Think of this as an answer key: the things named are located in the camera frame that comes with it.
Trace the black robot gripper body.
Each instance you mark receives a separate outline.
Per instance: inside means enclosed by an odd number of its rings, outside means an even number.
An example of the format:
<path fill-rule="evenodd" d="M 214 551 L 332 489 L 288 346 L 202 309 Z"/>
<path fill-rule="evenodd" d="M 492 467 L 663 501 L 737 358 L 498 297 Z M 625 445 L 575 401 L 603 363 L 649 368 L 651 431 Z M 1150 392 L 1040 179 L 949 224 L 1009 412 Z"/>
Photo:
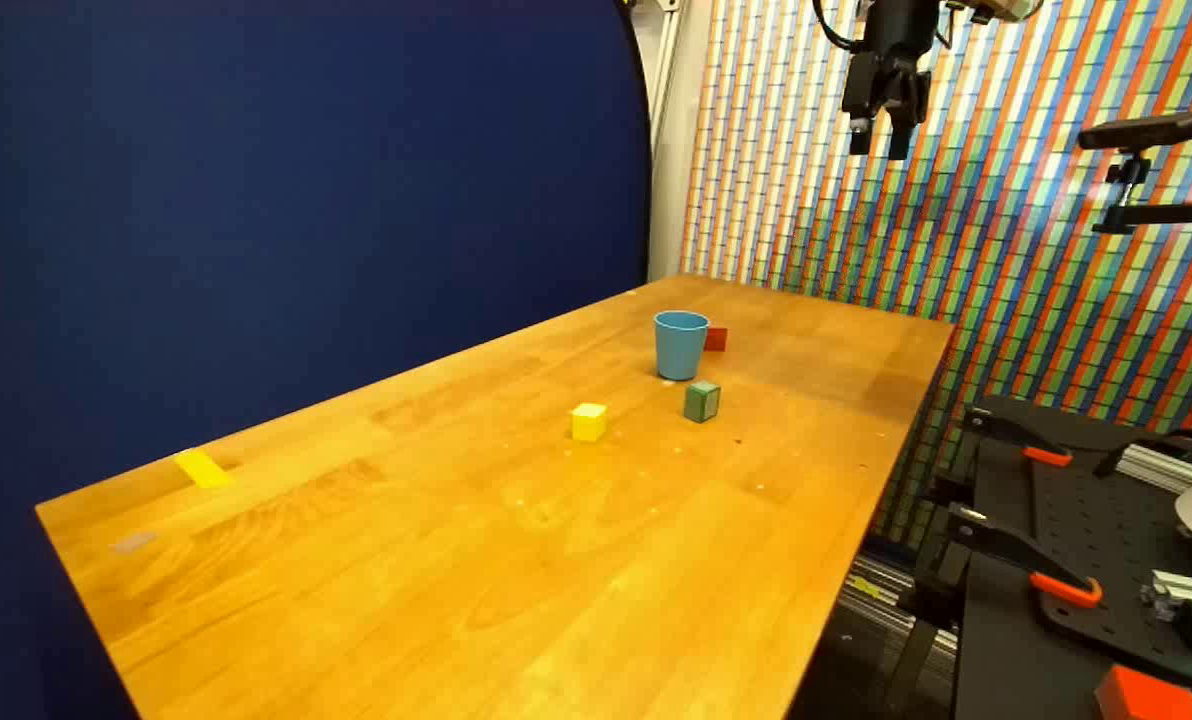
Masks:
<path fill-rule="evenodd" d="M 938 0 L 872 0 L 865 40 L 853 47 L 846 79 L 846 112 L 887 112 L 896 124 L 919 124 L 933 78 L 919 56 L 933 47 Z"/>

